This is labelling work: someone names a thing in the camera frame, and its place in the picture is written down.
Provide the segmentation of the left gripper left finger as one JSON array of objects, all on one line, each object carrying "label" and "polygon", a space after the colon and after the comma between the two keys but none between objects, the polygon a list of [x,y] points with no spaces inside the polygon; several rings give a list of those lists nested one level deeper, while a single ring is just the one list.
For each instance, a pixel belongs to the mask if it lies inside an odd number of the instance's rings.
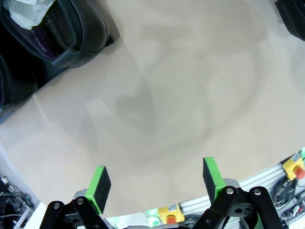
[{"label": "left gripper left finger", "polygon": [[51,202],[45,212],[46,229],[108,229],[109,226],[100,217],[110,192],[111,181],[105,166],[95,169],[89,187],[84,195],[78,195],[64,204]]}]

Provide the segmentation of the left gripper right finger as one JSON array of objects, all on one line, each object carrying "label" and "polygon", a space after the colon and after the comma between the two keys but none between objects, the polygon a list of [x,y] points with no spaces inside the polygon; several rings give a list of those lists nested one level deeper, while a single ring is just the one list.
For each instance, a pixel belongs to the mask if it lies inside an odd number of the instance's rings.
[{"label": "left gripper right finger", "polygon": [[203,158],[203,180],[211,206],[195,223],[195,229],[224,229],[231,218],[239,219],[241,229],[283,228],[266,188],[244,191],[226,184],[213,157]]}]

